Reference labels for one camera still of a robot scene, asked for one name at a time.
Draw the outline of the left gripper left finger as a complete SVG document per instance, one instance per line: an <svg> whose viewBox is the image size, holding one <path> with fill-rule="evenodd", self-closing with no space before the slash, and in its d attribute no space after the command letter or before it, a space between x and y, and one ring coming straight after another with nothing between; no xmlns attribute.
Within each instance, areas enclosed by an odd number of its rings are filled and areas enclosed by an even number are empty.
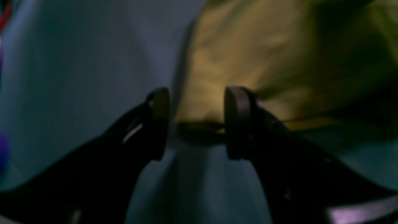
<svg viewBox="0 0 398 224"><path fill-rule="evenodd" d="M22 224L123 224L140 172L161 160L167 88L21 186L1 193L1 215Z"/></svg>

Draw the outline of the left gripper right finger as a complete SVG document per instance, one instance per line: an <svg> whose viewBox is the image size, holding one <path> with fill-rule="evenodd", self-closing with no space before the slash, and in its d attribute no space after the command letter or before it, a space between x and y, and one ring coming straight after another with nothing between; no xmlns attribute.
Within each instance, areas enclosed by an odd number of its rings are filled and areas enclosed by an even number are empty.
<svg viewBox="0 0 398 224"><path fill-rule="evenodd" d="M224 93L229 159L251 162L274 224L393 224L397 192L289 131L249 89Z"/></svg>

